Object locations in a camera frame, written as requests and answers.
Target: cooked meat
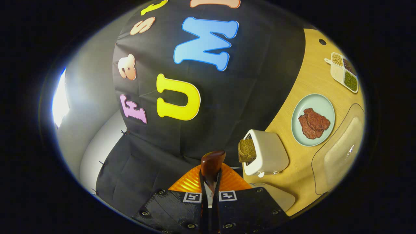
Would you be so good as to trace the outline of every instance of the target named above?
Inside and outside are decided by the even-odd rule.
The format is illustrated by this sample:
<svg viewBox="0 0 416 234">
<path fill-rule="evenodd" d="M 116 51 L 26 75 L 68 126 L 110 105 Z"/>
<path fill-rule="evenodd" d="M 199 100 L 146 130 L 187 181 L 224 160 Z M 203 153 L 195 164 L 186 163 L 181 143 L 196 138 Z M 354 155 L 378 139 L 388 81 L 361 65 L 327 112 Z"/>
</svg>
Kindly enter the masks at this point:
<svg viewBox="0 0 416 234">
<path fill-rule="evenodd" d="M 301 115 L 299 116 L 298 120 L 300 122 L 300 125 L 302 126 L 302 132 L 303 134 L 308 138 L 308 139 L 315 139 L 317 137 L 321 137 L 322 133 L 324 132 L 322 131 L 315 131 L 312 128 L 309 127 L 308 123 L 307 123 L 307 119 L 306 119 L 307 115 Z"/>
<path fill-rule="evenodd" d="M 315 131 L 327 130 L 331 124 L 325 116 L 316 113 L 312 108 L 307 108 L 303 112 L 306 115 L 308 126 Z"/>
</svg>

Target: blue letter m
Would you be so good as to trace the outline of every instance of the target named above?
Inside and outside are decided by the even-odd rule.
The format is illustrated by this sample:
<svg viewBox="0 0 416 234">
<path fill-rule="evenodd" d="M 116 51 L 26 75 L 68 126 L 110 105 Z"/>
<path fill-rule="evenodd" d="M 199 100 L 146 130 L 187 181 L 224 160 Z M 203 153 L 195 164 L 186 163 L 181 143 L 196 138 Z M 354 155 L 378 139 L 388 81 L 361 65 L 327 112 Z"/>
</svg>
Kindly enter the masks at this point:
<svg viewBox="0 0 416 234">
<path fill-rule="evenodd" d="M 234 38 L 238 30 L 237 21 L 200 20 L 188 17 L 182 24 L 182 29 L 194 34 L 198 38 L 176 46 L 173 52 L 173 61 L 176 64 L 184 60 L 195 60 L 213 64 L 219 71 L 227 68 L 230 55 L 222 51 L 219 54 L 209 53 L 209 50 L 230 48 L 231 44 L 221 37 L 213 34 L 223 34 L 226 38 Z"/>
</svg>

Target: beans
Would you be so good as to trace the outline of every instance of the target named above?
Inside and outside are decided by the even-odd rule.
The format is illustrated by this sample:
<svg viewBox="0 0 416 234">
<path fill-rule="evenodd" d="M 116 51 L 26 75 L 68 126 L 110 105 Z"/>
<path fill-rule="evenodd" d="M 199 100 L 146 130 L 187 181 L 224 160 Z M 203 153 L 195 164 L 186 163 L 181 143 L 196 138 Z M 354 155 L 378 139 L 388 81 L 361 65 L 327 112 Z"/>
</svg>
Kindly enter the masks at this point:
<svg viewBox="0 0 416 234">
<path fill-rule="evenodd" d="M 332 54 L 332 62 L 335 63 L 336 65 L 339 65 L 342 67 L 342 59 L 341 56 L 337 55 L 337 54 Z"/>
<path fill-rule="evenodd" d="M 357 75 L 356 72 L 355 72 L 354 67 L 350 65 L 350 63 L 348 62 L 348 60 L 343 59 L 343 61 L 344 61 L 344 67 L 345 67 L 345 69 L 347 69 L 348 71 L 350 71 L 352 74 Z"/>
<path fill-rule="evenodd" d="M 344 84 L 348 88 L 350 88 L 352 91 L 357 90 L 357 85 L 358 85 L 357 80 L 349 72 L 345 72 Z"/>
</svg>

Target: light blue plate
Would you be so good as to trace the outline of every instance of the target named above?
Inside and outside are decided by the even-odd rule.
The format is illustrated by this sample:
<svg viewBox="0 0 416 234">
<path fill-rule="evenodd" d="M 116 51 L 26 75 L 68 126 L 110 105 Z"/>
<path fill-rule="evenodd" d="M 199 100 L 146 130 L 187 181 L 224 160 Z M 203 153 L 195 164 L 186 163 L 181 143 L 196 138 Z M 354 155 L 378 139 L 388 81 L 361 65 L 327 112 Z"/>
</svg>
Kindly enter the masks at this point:
<svg viewBox="0 0 416 234">
<path fill-rule="evenodd" d="M 304 115 L 303 110 L 307 108 L 312 108 L 316 113 L 325 116 L 331 122 L 322 136 L 313 140 L 306 138 L 298 120 L 299 116 Z M 324 95 L 312 93 L 302 98 L 295 107 L 292 115 L 292 134 L 295 140 L 303 146 L 319 145 L 329 137 L 334 128 L 334 123 L 335 111 L 332 103 Z"/>
</svg>

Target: wooden table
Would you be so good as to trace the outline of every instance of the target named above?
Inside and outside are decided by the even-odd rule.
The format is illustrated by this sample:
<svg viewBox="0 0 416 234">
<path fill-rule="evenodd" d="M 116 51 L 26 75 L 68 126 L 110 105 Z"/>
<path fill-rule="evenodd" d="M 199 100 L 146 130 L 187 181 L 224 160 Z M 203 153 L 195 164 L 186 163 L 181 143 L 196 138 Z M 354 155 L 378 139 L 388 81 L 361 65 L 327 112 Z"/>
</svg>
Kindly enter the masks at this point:
<svg viewBox="0 0 416 234">
<path fill-rule="evenodd" d="M 294 195 L 296 201 L 286 212 L 289 216 L 299 212 L 320 197 L 315 194 L 315 182 L 311 167 L 315 153 L 337 130 L 352 104 L 358 103 L 365 110 L 361 86 L 359 85 L 356 94 L 349 91 L 332 78 L 331 65 L 324 61 L 324 58 L 331 59 L 332 52 L 342 55 L 343 53 L 321 32 L 312 29 L 304 29 L 304 31 L 305 56 L 298 77 L 283 106 L 266 129 L 266 132 L 274 132 L 279 136 L 289 157 L 289 165 L 282 173 L 265 175 L 263 178 L 259 178 L 257 175 L 248 176 L 244 173 L 244 180 L 248 183 L 268 183 Z M 325 40 L 327 44 L 322 45 L 319 39 Z M 322 94 L 331 101 L 335 110 L 335 126 L 324 142 L 314 147 L 305 147 L 294 139 L 291 119 L 298 102 L 311 93 Z"/>
</svg>

